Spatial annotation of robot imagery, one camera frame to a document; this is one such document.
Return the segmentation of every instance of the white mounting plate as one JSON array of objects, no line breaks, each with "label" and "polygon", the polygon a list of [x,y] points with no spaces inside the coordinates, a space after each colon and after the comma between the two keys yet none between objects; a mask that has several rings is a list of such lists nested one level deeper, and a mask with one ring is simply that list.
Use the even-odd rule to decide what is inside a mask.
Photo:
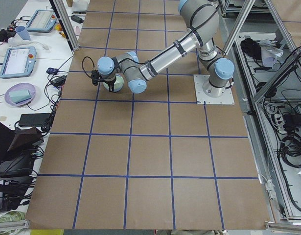
[{"label": "white mounting plate", "polygon": [[209,75],[194,75],[197,104],[235,104],[231,89],[225,90],[219,98],[206,95],[203,91],[203,84],[208,79]]}]

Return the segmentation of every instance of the purple bowl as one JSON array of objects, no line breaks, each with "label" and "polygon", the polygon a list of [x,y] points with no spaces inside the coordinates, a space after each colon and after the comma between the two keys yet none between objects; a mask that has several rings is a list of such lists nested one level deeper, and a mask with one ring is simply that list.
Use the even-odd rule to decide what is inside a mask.
[{"label": "purple bowl", "polygon": [[[9,92],[15,92],[15,91],[20,91],[20,90],[25,90],[25,89],[29,90],[29,93],[31,94],[31,98],[27,99],[27,100],[23,100],[20,103],[12,102]],[[35,97],[35,93],[36,93],[36,90],[35,90],[35,87],[32,84],[30,84],[30,83],[19,83],[17,85],[14,85],[13,87],[10,87],[7,90],[7,92],[4,95],[4,100],[5,100],[5,102],[7,102],[10,105],[22,106],[22,105],[25,105],[25,104],[28,104],[29,102],[31,102],[32,99]]]}]

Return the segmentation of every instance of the blue joint cap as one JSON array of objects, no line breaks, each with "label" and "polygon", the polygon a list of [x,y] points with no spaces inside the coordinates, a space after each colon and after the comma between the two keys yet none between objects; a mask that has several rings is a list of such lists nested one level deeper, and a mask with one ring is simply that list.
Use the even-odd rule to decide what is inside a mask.
[{"label": "blue joint cap", "polygon": [[178,6],[178,10],[179,12],[181,12],[182,7],[185,5],[185,3],[187,3],[188,0],[180,0],[179,6]]},{"label": "blue joint cap", "polygon": [[135,51],[127,52],[127,54],[129,54],[135,62],[137,62],[137,63],[139,62],[139,58],[137,57],[137,54],[135,53]]},{"label": "blue joint cap", "polygon": [[235,66],[231,60],[221,58],[215,62],[214,70],[219,78],[229,80],[233,76]]},{"label": "blue joint cap", "polygon": [[98,60],[97,65],[98,65],[98,71],[102,75],[108,75],[112,73],[112,71],[115,69],[115,64],[113,60],[107,56],[101,57]]},{"label": "blue joint cap", "polygon": [[135,79],[127,83],[131,91],[135,94],[142,93],[147,88],[147,83],[144,80]]}]

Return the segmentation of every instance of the green sponge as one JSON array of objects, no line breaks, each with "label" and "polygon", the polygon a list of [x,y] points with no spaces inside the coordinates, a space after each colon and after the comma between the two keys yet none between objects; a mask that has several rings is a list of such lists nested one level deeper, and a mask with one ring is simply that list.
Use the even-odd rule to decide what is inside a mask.
[{"label": "green sponge", "polygon": [[32,96],[28,89],[18,90],[18,91],[10,91],[9,92],[10,99],[13,103],[20,103],[24,100],[30,99]]}]

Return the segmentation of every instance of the blue cup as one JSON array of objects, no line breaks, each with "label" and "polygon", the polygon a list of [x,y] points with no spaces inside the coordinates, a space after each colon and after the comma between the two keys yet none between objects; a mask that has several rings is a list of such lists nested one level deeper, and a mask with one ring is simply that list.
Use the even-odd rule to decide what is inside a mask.
[{"label": "blue cup", "polygon": [[31,37],[29,36],[25,26],[18,26],[15,28],[15,31],[23,40],[31,40]]}]

